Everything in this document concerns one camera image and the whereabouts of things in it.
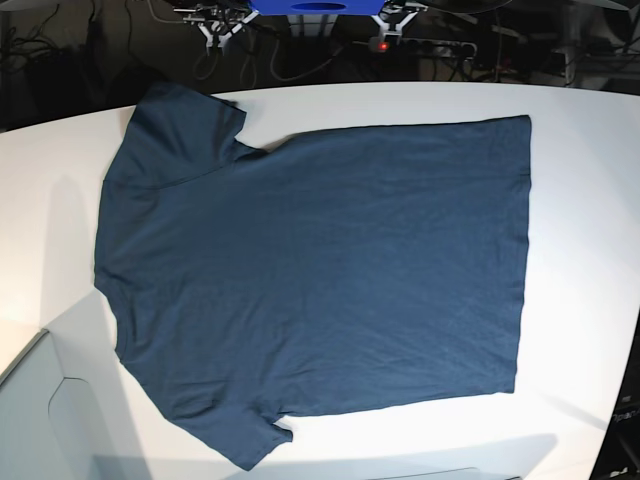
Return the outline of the dark blue T-shirt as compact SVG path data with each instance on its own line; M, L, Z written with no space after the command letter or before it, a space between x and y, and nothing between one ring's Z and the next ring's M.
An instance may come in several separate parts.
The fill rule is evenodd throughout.
M161 83L104 178L94 272L162 416L250 470L321 416L515 387L526 115L241 143L245 113Z

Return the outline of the blue box with oval hole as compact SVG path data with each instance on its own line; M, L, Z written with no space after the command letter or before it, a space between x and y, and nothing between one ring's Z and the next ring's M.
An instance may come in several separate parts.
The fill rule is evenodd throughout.
M337 14L376 15L384 0L251 0L250 5L263 16Z

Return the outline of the black power strip red switch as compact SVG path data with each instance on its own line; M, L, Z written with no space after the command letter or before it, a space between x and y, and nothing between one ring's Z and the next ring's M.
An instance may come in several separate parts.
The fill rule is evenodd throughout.
M418 38L389 37L380 40L371 37L366 43L369 50L374 53L401 52L406 55L415 55L436 59L473 59L477 54L477 46L471 42L434 40Z

